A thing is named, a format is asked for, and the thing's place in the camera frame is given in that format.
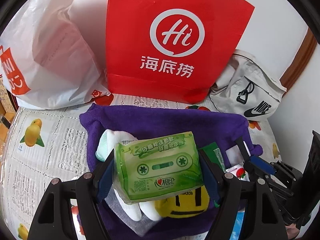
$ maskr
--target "metal screw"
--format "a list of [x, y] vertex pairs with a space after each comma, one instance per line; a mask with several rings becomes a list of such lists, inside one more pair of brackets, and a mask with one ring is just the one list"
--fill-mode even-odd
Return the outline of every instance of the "metal screw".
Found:
[[227, 179], [232, 179], [232, 178], [233, 178], [233, 174], [230, 173], [230, 172], [225, 173], [224, 176], [225, 176]]
[[264, 185], [266, 182], [264, 181], [264, 179], [259, 178], [259, 179], [258, 179], [258, 183], [259, 183], [260, 185]]
[[56, 184], [59, 183], [59, 179], [58, 179], [58, 178], [54, 178], [54, 179], [51, 180], [51, 183], [52, 183], [53, 185], [56, 185]]
[[92, 177], [92, 173], [91, 173], [91, 172], [87, 172], [87, 173], [85, 173], [85, 174], [83, 175], [83, 177], [84, 177], [85, 179], [90, 179], [90, 178]]

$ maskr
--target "green packet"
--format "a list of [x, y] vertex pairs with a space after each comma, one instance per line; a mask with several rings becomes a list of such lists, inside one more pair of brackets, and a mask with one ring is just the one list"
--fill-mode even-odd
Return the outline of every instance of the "green packet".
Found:
[[115, 147], [114, 188], [127, 204], [158, 200], [203, 186], [192, 132]]
[[204, 150], [204, 152], [209, 157], [212, 163], [217, 163], [219, 167], [223, 170], [223, 172], [226, 172], [226, 167], [224, 166], [223, 157], [216, 142], [213, 142], [200, 149]]

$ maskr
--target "yellow fruit print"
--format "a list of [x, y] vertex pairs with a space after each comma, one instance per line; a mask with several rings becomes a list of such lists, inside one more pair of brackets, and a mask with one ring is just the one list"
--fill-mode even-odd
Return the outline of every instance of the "yellow fruit print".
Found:
[[279, 158], [280, 152], [278, 151], [277, 145], [275, 143], [272, 145], [272, 153], [274, 158]]
[[28, 234], [29, 234], [29, 231], [26, 229], [26, 227], [20, 224], [18, 227], [18, 237], [22, 240], [27, 240]]
[[37, 126], [39, 126], [40, 127], [40, 129], [41, 129], [41, 127], [42, 127], [42, 121], [41, 121], [41, 119], [34, 119], [33, 121], [32, 121], [32, 123], [31, 123], [31, 125], [33, 125], [33, 124], [36, 124]]
[[32, 147], [34, 145], [39, 145], [44, 147], [40, 132], [42, 127], [41, 119], [34, 119], [31, 124], [27, 127], [23, 138], [20, 143], [25, 143], [27, 146]]

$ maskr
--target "blue gripper pad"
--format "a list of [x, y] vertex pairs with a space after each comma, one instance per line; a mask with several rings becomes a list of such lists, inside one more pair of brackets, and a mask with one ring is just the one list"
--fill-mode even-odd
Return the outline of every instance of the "blue gripper pad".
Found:
[[203, 176], [203, 182], [209, 194], [209, 197], [212, 201], [214, 200], [216, 203], [218, 203], [220, 201], [218, 183], [214, 175], [210, 171], [209, 166], [207, 165], [207, 163], [201, 155], [199, 155], [199, 161]]
[[256, 165], [261, 170], [263, 170], [268, 175], [274, 175], [276, 173], [276, 169], [272, 167], [269, 163], [266, 163], [260, 157], [252, 155], [250, 157], [250, 162]]
[[99, 180], [99, 191], [97, 193], [97, 200], [99, 203], [104, 200], [110, 191], [110, 188], [112, 186], [112, 170], [113, 170], [114, 160], [110, 162], [108, 165], [108, 168], [106, 168], [106, 171], [103, 173], [103, 176]]

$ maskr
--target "nike swoosh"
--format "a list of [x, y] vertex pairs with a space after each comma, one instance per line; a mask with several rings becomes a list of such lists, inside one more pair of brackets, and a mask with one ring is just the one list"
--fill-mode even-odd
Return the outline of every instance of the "nike swoosh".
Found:
[[253, 114], [253, 113], [252, 113], [252, 110], [253, 110], [253, 109], [255, 109], [255, 107], [254, 107], [254, 108], [251, 108], [251, 109], [248, 109], [247, 111], [244, 112], [243, 115], [244, 115], [245, 117], [250, 118], [250, 117], [256, 117], [256, 116], [260, 116], [260, 115], [269, 114], [269, 113], [265, 113], [265, 114]]

